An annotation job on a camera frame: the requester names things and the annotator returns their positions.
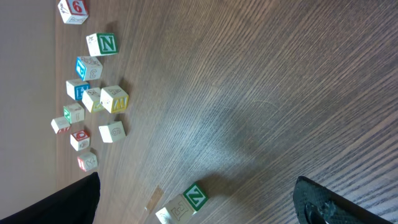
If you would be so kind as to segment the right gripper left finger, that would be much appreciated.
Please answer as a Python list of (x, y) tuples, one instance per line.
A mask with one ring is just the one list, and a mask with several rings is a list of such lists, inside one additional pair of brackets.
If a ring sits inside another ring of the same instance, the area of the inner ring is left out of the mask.
[(97, 172), (1, 220), (1, 224), (92, 224), (100, 200)]

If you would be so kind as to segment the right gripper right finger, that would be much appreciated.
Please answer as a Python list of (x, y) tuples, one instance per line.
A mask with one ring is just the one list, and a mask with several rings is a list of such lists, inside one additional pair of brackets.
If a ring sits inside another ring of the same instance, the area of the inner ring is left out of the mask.
[(293, 201), (300, 224), (392, 224), (305, 176), (297, 178)]

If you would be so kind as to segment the red sided white block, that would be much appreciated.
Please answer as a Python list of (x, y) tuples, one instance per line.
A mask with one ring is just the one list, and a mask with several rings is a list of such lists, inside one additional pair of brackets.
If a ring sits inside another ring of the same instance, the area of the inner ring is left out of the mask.
[(189, 186), (189, 188), (184, 191), (183, 196), (195, 212), (198, 212), (208, 201), (207, 194), (197, 182)]

